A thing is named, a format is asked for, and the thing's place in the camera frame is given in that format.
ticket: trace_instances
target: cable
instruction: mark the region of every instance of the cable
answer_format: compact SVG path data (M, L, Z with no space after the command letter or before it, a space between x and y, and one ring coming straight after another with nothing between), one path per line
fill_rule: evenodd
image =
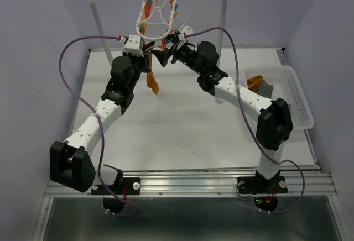
M64 83L64 85L66 86L66 88L69 90L69 92L75 96L77 99L79 99L82 103L84 103L96 116L97 118L97 121L98 121L98 125L100 126L100 133L101 133L101 155L100 155L100 161L98 163L98 170L97 170L97 174L98 174L98 177L100 178L100 181L101 181L101 184L102 186L105 188L105 190L111 194L114 198L116 198L117 200L127 204L127 205L130 205L132 207L134 207L136 209L136 211L132 214L115 214L115 213L112 213L110 212L109 210L105 210L106 213L112 215L112 216L115 216L115 217L130 217L130 216L134 216L134 215L137 215L139 212L140 212L140 208L135 205L134 203L131 203L131 202L128 202L126 200L123 200L121 198L119 198L113 191L111 191L107 185L105 184L105 182L103 181L102 177L101 177L101 167L102 167L102 160L103 160L103 153L105 151L105 131L103 130L103 124L102 124L102 121L101 121L101 118L99 115L96 114L96 110L93 106L91 106L86 100L84 100L79 94L77 94L76 92L74 92L74 90L71 89L71 87L67 84L65 78L64 78L64 75L63 75L63 71L61 69L61 63L63 61L63 56L64 56L64 53L65 51L68 49L68 47L70 47L73 43L75 42L78 42L80 40L85 40L85 39L92 39L92 38L100 38L100 39L114 39L114 40L118 40L120 41L120 38L119 37L116 37L116 36L100 36L100 35L97 35L97 36L84 36L82 38L77 38L77 39L74 39L73 41L69 42L65 47L64 49L62 50L61 54L60 54L60 57L59 57L59 74L60 74L60 77Z
M254 193L254 194L251 194L251 195L248 195L248 196L241 196L240 193L238 193L238 190L241 188L242 185L239 185L237 188L236 188L236 194L238 197L240 198L249 198L249 197L252 197L254 195L256 195L257 193Z
M265 199L266 201L269 199L269 196L274 192L274 190L275 190L275 187L273 188L273 191L268 194L267 198Z
M222 27L212 27L212 28L208 28L204 31L201 31L201 32L197 32L197 33L193 33L193 34L190 34L190 35L185 35L186 38L191 38L193 36L197 36L197 35L201 35L201 34L204 34L204 33L207 33L207 32L210 32L212 30L221 30L223 31L229 38L230 42L231 42L231 45L232 45L232 50L233 50L233 54L235 56L235 64L236 64L236 85L238 86L240 84L240 71L239 71L239 66L238 66L238 59L237 59L237 53L236 53L236 46L232 40L232 37L230 35L230 33L225 29L225 28L222 28ZM247 120L247 117L246 117L246 114L244 112L244 108L243 108L243 104L241 102L241 95L240 95L240 89L238 87L236 87L236 92L237 92L237 99L238 99L238 102L240 104L240 110L241 110L241 114L242 114L242 117L243 117L243 120L247 126L247 129L249 131L249 133L251 134L254 142L256 143L257 147L259 148L259 150L261 151L261 153L271 162L275 163L275 164L282 164L282 163L291 163L293 165L295 165L295 167L299 170L300 174L301 174L301 178L303 179L303 189L301 191L301 194L300 194L300 197L298 198L298 200L293 204L291 205L289 208L286 208L282 211L274 211L274 212L271 212L271 213L284 213L284 212L287 212L289 210L291 210L292 208L294 208L296 205L299 204L299 202L301 201L301 199L303 198L304 196L304 192L305 192L305 176L304 176L304 173L302 172L301 168L293 161L291 160L283 160L281 162L278 162L276 160L274 160L273 158L271 158L269 155L267 155L267 153L263 150L262 146L260 145L260 143L258 142L255 134L253 133L252 131L252 128L251 126L249 125L249 122Z
M272 195L272 197L271 197L270 200L269 200L269 196L270 196L270 194L269 194L268 197L267 197L267 199L265 200L265 202L269 204L269 203L274 199L274 195L275 195L275 187L273 188L273 195Z

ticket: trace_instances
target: black bracket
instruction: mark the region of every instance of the black bracket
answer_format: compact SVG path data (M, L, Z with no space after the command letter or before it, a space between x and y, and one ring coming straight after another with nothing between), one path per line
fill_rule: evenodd
M74 148L54 142L50 147L50 179L80 192L87 191L95 179L95 168L84 147Z
M277 194L288 193L287 183L280 171L270 180L265 179L258 172L255 176L244 176L237 179L239 194L268 194L275 189Z
M123 195L124 191L126 189L126 194L131 195L131 196L136 196L140 195L140 188L135 190L133 188L134 183L139 183L141 182L140 177L125 177L123 178L123 171L120 169L116 169L118 174L116 177L116 180L114 181L114 184L111 186L107 186L114 194L116 195ZM102 195L110 195L103 186L98 186L97 189L91 189L91 194L94 196L102 196Z
M283 141L289 139L293 129L289 106L285 100L278 98L267 109L261 110L256 137L263 147L276 151Z

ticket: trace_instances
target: screw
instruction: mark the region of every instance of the screw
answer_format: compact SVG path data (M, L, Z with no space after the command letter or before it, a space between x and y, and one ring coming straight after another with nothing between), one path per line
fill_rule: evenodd
M286 188L287 187L287 183L284 180L281 180L281 182L279 182L279 186L281 188Z
M133 189L134 189L134 190L138 190L139 188L140 188L140 183L135 182L135 183L133 184Z

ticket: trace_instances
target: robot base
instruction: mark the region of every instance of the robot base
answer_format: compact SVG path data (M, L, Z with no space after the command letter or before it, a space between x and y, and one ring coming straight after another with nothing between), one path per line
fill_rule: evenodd
M269 194L272 189L275 189L277 194L288 193L287 183L284 176L279 176L279 173L272 179L265 180L256 172L256 176L245 176L238 178L238 193L241 194Z

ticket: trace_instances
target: gray object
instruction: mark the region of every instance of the gray object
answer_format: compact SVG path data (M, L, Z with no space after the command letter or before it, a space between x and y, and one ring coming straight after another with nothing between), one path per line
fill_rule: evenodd
M267 84L265 80L259 85L257 94L272 99L273 85Z

